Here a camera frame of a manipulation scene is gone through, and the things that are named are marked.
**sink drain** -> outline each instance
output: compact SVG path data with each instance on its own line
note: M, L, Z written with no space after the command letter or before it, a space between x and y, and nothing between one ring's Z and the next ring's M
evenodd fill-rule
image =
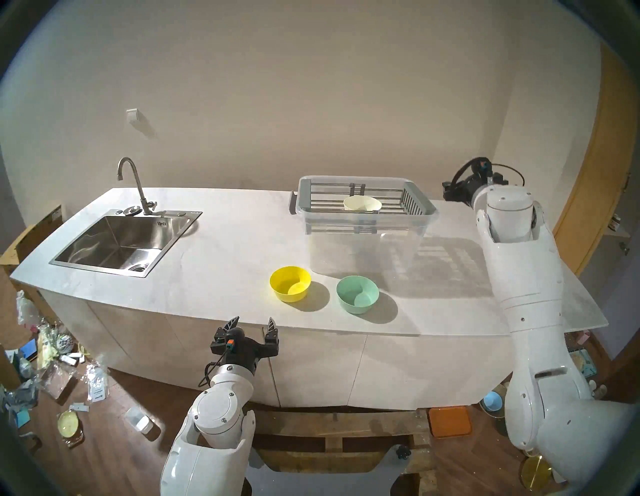
M138 264L138 265L134 265L133 267L129 267L128 270L131 270L134 272L144 272L147 267L149 267L149 264Z

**orange tray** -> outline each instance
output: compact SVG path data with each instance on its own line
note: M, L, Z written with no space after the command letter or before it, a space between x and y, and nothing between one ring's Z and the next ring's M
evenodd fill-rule
M466 406L445 406L429 410L431 434L437 439L469 436L473 432Z

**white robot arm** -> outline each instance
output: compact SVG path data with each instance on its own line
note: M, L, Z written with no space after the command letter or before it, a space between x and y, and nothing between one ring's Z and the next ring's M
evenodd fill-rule
M205 368L209 389L191 405L164 463L162 496L234 496L242 492L255 432L255 414L242 408L253 394L258 361L278 354L278 329L269 319L265 344L244 336L239 318L218 328L211 351L221 355ZM220 368L209 381L209 367ZM199 446L202 434L209 446Z
M594 401L564 341L563 274L542 208L521 186L491 180L492 165L470 162L474 177L455 194L476 213L493 293L507 317L515 368L505 401L511 443L537 448L569 482L583 484L620 439L634 407ZM477 186L469 191L468 185ZM449 196L456 189L445 186Z

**wooden door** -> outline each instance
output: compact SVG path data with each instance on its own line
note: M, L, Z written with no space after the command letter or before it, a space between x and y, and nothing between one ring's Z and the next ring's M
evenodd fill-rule
M561 258L580 275L614 213L636 142L638 92L623 62L601 45L600 98L582 168L554 235Z

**wooden pallet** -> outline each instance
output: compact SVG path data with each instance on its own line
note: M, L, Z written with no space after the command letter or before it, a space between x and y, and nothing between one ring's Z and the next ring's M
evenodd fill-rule
M272 470L368 472L390 446L408 444L412 454L405 474L417 474L420 496L438 494L435 457L424 409L374 413L254 411L253 445Z

